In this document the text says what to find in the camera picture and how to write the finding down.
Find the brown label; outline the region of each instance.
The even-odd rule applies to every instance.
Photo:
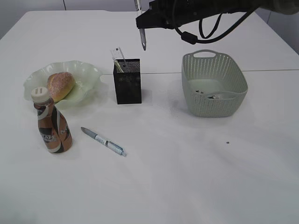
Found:
[[[54,104],[35,105],[38,115],[38,128],[49,152],[62,153],[71,147],[71,133],[64,116]]]

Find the bun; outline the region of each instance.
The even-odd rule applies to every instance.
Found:
[[[66,97],[75,86],[75,79],[69,72],[60,72],[48,78],[47,89],[54,102],[58,102]]]

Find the plastic basket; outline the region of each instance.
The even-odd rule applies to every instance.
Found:
[[[194,56],[200,52],[215,56]],[[199,117],[233,115],[248,91],[237,63],[229,55],[212,50],[200,50],[183,57],[182,83],[188,108]]]

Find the plate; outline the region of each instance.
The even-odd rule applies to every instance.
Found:
[[[101,71],[92,64],[69,61],[49,64],[40,70],[32,73],[24,83],[24,98],[32,101],[31,91],[36,87],[47,87],[50,75],[59,72],[70,72],[75,79],[75,86],[71,92],[62,100],[55,104],[56,107],[66,108],[78,104],[89,95],[96,84],[100,83]]]

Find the pen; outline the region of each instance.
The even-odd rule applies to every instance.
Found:
[[[122,155],[122,156],[127,156],[127,154],[125,153],[125,151],[123,150],[122,147],[116,145],[115,143],[100,137],[97,133],[89,130],[88,128],[85,127],[81,127],[81,130],[87,134],[88,136],[92,137],[93,139],[97,140],[98,142],[102,143],[104,146],[106,146],[107,148],[110,148],[112,151],[116,152],[118,155]]]
[[[124,73],[124,71],[123,71],[122,68],[121,68],[121,65],[118,63],[118,61],[117,61],[115,58],[113,58],[113,62],[114,62],[114,64],[115,64],[116,69],[118,70],[118,72],[120,72],[120,73]]]
[[[135,2],[136,11],[137,11],[137,16],[140,16],[142,14],[140,0],[134,0],[134,2]],[[143,50],[146,50],[145,30],[139,29],[139,33],[140,33],[141,44],[142,44]]]

